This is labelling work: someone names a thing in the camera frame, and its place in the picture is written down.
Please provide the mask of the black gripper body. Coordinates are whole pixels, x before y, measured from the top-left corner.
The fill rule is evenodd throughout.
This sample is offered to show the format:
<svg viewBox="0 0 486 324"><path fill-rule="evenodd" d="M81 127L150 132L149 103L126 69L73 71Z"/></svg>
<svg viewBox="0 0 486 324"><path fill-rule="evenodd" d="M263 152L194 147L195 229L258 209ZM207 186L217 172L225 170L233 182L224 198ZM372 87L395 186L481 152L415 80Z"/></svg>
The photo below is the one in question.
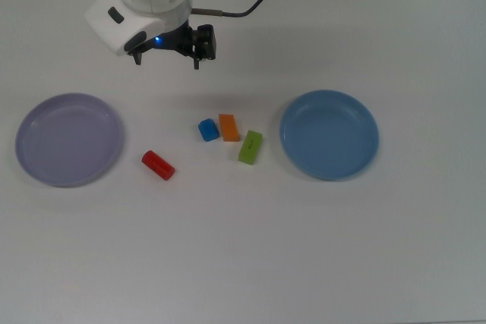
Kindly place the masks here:
<svg viewBox="0 0 486 324"><path fill-rule="evenodd" d="M193 50L192 28L188 21L185 21L177 29L161 33L151 40L151 46L155 49L176 51L182 55L190 55Z"/></svg>

